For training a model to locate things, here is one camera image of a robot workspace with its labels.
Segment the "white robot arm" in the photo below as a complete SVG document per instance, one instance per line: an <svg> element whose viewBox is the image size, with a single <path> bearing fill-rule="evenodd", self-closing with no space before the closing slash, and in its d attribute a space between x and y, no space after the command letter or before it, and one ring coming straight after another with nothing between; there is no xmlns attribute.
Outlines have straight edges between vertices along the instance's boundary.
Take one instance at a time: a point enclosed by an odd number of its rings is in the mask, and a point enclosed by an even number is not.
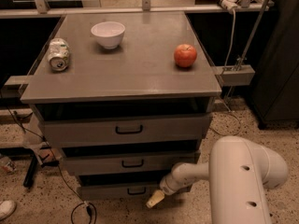
<svg viewBox="0 0 299 224"><path fill-rule="evenodd" d="M225 136L205 163L175 164L163 177L147 207L180 189L209 182L212 224L272 224L265 192L288 179L288 165L276 151L238 136Z"/></svg>

